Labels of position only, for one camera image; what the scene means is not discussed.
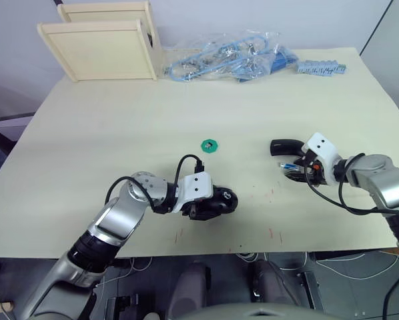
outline clear plastic packaging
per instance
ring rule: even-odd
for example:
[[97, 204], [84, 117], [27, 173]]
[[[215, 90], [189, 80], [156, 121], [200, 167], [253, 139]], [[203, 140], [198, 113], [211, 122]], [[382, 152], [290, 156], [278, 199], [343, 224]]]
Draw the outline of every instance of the clear plastic packaging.
[[180, 43], [167, 51], [164, 75], [175, 81], [233, 77], [243, 82], [263, 77], [297, 61], [277, 38], [276, 33], [248, 31], [236, 37], [211, 35]]

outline gray wall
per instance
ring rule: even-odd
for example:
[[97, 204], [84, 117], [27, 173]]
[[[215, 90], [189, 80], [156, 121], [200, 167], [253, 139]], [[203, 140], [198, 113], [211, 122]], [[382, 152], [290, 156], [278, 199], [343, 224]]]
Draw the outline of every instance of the gray wall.
[[[360, 51], [389, 0], [151, 2], [163, 45], [200, 33], [258, 29], [281, 32], [282, 41], [294, 49], [356, 47]], [[38, 22], [57, 21], [52, 0], [0, 0], [0, 117], [35, 111], [62, 77], [35, 28]]]
[[399, 108], [399, 0], [394, 0], [362, 59]]

